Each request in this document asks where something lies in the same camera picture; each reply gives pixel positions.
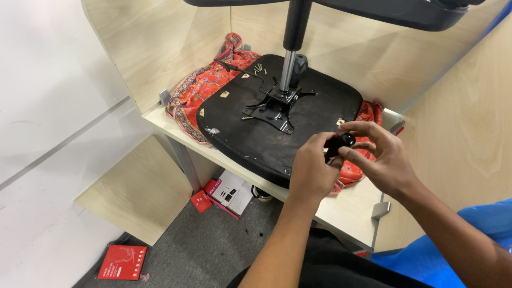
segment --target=person's forearm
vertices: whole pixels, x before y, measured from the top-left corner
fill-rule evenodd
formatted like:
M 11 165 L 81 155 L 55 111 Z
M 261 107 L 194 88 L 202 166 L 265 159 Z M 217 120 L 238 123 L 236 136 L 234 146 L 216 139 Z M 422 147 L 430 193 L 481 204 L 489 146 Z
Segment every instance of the person's forearm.
M 318 205 L 297 202 L 300 200 L 286 200 L 272 234 L 240 287 L 298 286 L 311 220 Z
M 420 182 L 397 200 L 413 215 L 467 287 L 510 287 L 512 255 L 471 226 Z

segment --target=red floral fabric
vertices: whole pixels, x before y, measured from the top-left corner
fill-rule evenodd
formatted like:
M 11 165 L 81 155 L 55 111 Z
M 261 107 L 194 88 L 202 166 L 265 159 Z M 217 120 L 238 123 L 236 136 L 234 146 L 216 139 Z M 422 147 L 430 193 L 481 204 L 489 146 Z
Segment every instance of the red floral fabric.
M 225 50 L 215 59 L 236 65 L 241 69 L 249 67 L 261 55 L 241 50 L 242 39 L 236 33 L 226 37 Z M 212 96 L 240 72 L 227 72 L 212 61 L 208 66 L 197 69 L 185 77 L 171 93 L 167 105 L 167 115 L 172 117 L 180 128 L 199 144 L 209 145 L 208 140 L 199 131 L 196 113 L 206 99 Z
M 375 98 L 372 102 L 363 101 L 361 108 L 359 109 L 359 113 L 357 114 L 356 121 L 373 121 L 377 123 L 379 126 L 382 126 L 382 111 L 384 107 L 382 105 L 382 101 L 380 99 Z M 370 141 L 368 137 L 356 137 L 356 142 L 366 142 Z M 357 149 L 362 156 L 364 156 L 369 161 L 374 162 L 375 156 L 367 150 Z M 343 167 L 341 172 L 339 173 L 339 179 L 334 184 L 334 188 L 331 192 L 332 194 L 338 194 L 343 187 L 352 186 L 358 182 L 361 182 L 365 178 L 365 174 L 362 170 L 356 166 L 354 163 L 350 161 L 345 161 L 343 163 Z

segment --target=person's hand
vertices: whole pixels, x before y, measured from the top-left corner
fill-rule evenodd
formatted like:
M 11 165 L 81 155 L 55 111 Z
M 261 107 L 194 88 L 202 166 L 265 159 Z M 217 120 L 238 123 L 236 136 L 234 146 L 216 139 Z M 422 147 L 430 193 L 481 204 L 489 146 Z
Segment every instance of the person's hand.
M 341 147 L 338 153 L 344 160 L 356 164 L 382 192 L 397 199 L 411 186 L 420 183 L 407 159 L 402 141 L 374 122 L 351 121 L 341 124 L 340 131 L 351 131 L 355 137 L 369 137 L 371 142 L 357 142 L 352 149 Z M 377 158 L 370 162 L 353 149 L 365 149 Z
M 331 165 L 325 164 L 324 144 L 336 133 L 315 134 L 297 151 L 290 179 L 290 196 L 318 209 L 320 201 L 332 191 L 339 178 L 343 160 L 336 157 Z

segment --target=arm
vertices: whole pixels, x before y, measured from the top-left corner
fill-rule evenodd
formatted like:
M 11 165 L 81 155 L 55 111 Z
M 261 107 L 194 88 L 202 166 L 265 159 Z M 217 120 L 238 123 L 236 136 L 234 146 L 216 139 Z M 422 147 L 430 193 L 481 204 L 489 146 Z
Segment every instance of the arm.
M 342 131 L 368 136 L 356 143 L 377 160 L 369 162 L 355 150 L 342 147 L 340 155 L 358 165 L 382 192 L 395 198 L 416 219 L 460 280 L 467 287 L 510 287 L 512 255 L 471 226 L 439 200 L 418 179 L 400 139 L 371 122 L 348 122 Z
M 325 141 L 335 133 L 313 135 L 298 151 L 290 179 L 290 194 L 279 220 L 240 287 L 297 287 L 311 220 L 320 201 L 332 190 L 343 165 L 324 161 Z

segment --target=gray carpet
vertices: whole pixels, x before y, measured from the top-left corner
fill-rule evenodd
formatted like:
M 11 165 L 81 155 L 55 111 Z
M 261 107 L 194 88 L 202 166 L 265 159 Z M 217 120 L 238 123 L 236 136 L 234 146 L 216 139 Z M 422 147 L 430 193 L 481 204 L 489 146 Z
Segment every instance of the gray carpet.
M 142 274 L 150 274 L 147 282 L 97 280 L 96 273 L 82 287 L 226 287 L 254 261 L 282 207 L 277 199 L 252 199 L 240 220 L 236 220 L 215 205 L 200 214 L 189 202 L 148 250 L 142 267 Z M 131 239 L 126 244 L 137 241 Z

